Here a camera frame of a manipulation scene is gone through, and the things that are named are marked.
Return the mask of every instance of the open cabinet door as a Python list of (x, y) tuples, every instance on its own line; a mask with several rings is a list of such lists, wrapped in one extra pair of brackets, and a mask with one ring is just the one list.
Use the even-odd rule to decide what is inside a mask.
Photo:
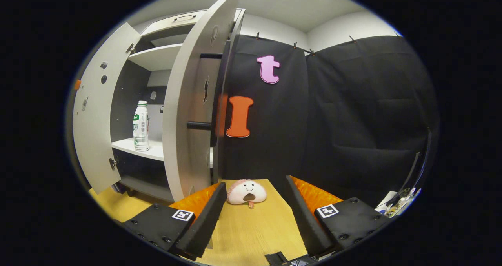
[(187, 129), (187, 122), (211, 122), (220, 59), (238, 0), (218, 0), (194, 25), (176, 57), (163, 113), (164, 165), (174, 201), (210, 186), (210, 131)]
[(97, 50), (81, 79), (73, 107), (73, 140), (78, 161), (99, 194), (120, 180), (110, 138), (110, 110), (115, 84), (140, 34), (128, 23), (116, 30)]

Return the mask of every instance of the white wall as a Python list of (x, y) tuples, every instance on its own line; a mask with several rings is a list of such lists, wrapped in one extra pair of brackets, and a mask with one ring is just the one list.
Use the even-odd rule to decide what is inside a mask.
[(309, 49), (306, 33), (277, 21), (244, 13), (240, 34), (256, 36), (258, 32), (262, 38), (273, 39), (291, 46), (297, 42), (296, 46), (299, 48)]
[(368, 11), (354, 12), (336, 17), (307, 33), (309, 48), (319, 51), (340, 43), (365, 37), (401, 35), (377, 15)]

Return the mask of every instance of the black curtain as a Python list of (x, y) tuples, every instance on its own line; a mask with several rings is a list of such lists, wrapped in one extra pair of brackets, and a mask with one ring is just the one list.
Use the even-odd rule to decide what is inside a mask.
[[(273, 55), (276, 84), (260, 77), (259, 57)], [(308, 115), (307, 64), (303, 50), (269, 39), (240, 35), (228, 73), (228, 96), (246, 96), (246, 138), (226, 136), (223, 179), (269, 179), (283, 193), (285, 175), (298, 175), (305, 147)], [(228, 103), (226, 129), (232, 105)]]
[[(260, 78), (256, 59), (266, 55), (281, 64), (276, 84)], [(241, 35), (228, 82), (229, 97), (255, 103), (249, 137), (226, 137), (224, 179), (269, 179), (283, 194), (284, 176), (294, 175), (376, 206), (405, 181), (416, 152), (425, 150), (428, 127), (432, 163), (439, 129), (434, 89), (403, 38), (369, 37), (306, 57), (292, 45)], [(226, 128), (231, 112), (228, 104)]]
[(415, 153), (425, 150), (428, 127), (429, 152), (435, 153), (439, 116), (429, 75), (411, 46), (396, 36), (323, 49), (307, 56), (307, 68), (305, 180), (376, 207), (404, 183)]

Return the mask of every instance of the plush toy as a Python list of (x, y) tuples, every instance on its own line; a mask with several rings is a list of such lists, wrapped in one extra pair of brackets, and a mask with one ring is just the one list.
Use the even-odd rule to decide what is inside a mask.
[(227, 201), (230, 204), (242, 204), (248, 202), (249, 208), (254, 208), (256, 202), (262, 202), (267, 198), (267, 192), (254, 180), (238, 180), (228, 190)]

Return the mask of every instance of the white cabinet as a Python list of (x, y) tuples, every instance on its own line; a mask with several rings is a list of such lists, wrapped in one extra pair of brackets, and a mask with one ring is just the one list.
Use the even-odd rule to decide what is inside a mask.
[[(200, 55), (222, 53), (243, 15), (237, 0), (218, 0), (208, 10), (154, 22), (141, 34), (125, 23), (104, 42), (82, 75), (73, 109), (77, 157), (95, 192), (120, 181), (178, 201), (211, 184), (211, 132), (189, 130), (187, 122), (212, 121), (221, 59)], [(176, 43), (159, 46), (169, 39)], [(138, 152), (133, 111), (149, 97), (151, 148)]]

